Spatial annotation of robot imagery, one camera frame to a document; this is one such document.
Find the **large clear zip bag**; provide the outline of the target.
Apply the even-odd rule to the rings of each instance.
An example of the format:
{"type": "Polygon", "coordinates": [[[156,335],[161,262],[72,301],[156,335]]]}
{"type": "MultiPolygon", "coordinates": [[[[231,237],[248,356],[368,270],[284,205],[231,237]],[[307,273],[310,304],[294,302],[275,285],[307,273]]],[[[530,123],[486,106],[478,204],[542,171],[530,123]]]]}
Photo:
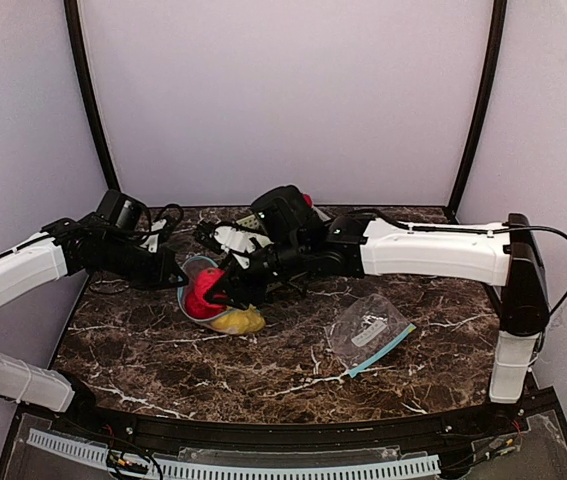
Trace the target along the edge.
{"type": "Polygon", "coordinates": [[[265,319],[253,306],[246,310],[225,304],[227,295],[212,293],[212,287],[224,274],[217,263],[205,256],[192,256],[182,265],[188,284],[179,287],[177,301],[184,315],[199,326],[222,334],[257,333],[265,319]]]}

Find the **pink-red wrinkled fruit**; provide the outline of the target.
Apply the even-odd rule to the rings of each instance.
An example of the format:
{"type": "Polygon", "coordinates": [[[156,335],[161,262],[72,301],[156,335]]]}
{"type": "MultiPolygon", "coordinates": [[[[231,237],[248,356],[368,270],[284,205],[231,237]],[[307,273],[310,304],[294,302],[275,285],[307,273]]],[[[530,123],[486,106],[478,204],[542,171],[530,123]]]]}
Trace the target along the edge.
{"type": "Polygon", "coordinates": [[[224,271],[217,267],[209,267],[202,270],[194,281],[193,293],[198,301],[207,303],[205,298],[207,292],[222,278],[224,271]]]}

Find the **yellow lemon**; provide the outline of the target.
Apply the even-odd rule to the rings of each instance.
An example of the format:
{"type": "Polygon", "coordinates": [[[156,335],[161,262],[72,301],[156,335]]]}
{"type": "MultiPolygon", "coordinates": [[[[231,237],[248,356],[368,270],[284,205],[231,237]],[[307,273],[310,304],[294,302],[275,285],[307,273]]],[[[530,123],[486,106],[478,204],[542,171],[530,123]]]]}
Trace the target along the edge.
{"type": "Polygon", "coordinates": [[[213,330],[230,335],[256,333],[262,330],[265,325],[264,317],[257,309],[252,307],[247,310],[227,310],[210,323],[213,330]]]}

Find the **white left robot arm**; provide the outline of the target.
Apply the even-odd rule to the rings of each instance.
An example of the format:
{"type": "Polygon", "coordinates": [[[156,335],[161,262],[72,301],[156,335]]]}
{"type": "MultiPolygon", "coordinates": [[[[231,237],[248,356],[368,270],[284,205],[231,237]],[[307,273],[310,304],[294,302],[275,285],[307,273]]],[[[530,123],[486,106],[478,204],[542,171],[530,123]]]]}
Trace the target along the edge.
{"type": "MultiPolygon", "coordinates": [[[[117,190],[79,220],[61,218],[0,253],[0,309],[30,292],[79,272],[102,272],[141,291],[184,287],[187,275],[169,240],[184,218],[177,204],[157,215],[117,190]]],[[[90,389],[68,373],[0,353],[0,397],[66,413],[92,401],[90,389]]]]}

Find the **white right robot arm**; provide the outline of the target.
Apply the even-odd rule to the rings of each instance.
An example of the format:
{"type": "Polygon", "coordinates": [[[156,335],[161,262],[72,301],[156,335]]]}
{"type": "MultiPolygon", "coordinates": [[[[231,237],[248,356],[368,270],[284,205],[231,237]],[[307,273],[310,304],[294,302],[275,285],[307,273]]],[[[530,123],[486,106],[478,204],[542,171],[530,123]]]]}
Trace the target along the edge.
{"type": "Polygon", "coordinates": [[[501,405],[519,401],[555,312],[535,235],[567,242],[566,233],[517,213],[482,225],[400,221],[376,208],[330,218],[294,185],[262,194],[250,211],[251,226],[203,221],[195,229],[201,245],[224,257],[206,301],[245,309],[264,303],[275,285],[327,276],[437,276],[497,287],[499,334],[488,398],[501,405]]]}

